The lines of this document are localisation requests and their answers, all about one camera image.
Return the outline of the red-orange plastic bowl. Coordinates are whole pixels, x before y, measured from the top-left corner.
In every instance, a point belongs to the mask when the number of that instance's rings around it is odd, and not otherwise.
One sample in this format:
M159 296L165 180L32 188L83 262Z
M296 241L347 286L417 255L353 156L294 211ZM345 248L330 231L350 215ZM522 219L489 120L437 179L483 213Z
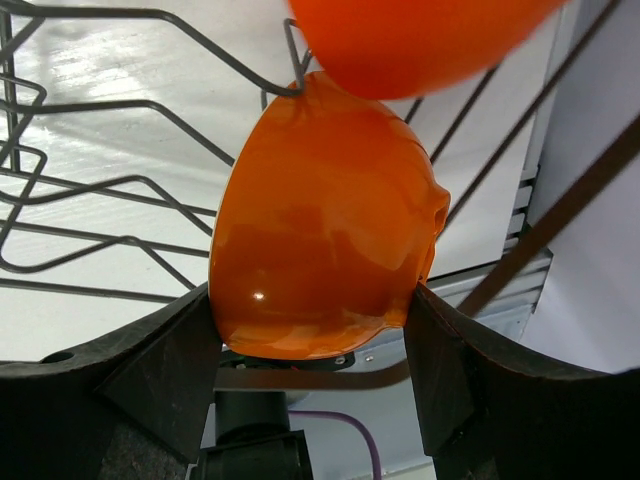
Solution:
M561 7L542 0L292 1L328 76L374 100L420 96L490 68Z

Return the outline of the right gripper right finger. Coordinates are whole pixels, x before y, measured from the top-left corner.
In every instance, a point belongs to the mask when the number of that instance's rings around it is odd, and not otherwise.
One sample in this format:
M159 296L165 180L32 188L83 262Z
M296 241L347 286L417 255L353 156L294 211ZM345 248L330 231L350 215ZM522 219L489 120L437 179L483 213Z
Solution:
M635 479L639 373L524 347L424 286L404 328L424 453L440 479Z

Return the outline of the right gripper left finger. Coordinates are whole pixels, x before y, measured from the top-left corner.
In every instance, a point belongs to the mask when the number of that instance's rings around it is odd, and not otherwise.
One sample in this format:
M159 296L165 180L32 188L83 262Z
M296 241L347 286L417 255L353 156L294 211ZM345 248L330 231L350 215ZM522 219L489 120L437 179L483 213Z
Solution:
M221 341L208 292L38 362L1 365L5 479L183 479Z

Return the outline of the white bowl orange outside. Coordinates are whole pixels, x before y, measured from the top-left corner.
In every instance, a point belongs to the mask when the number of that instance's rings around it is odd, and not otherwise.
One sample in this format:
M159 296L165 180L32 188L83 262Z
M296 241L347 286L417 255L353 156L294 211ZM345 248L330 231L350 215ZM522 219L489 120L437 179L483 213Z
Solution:
M307 74L262 113L222 196L208 279L222 341L317 360L404 327L449 206L401 118Z

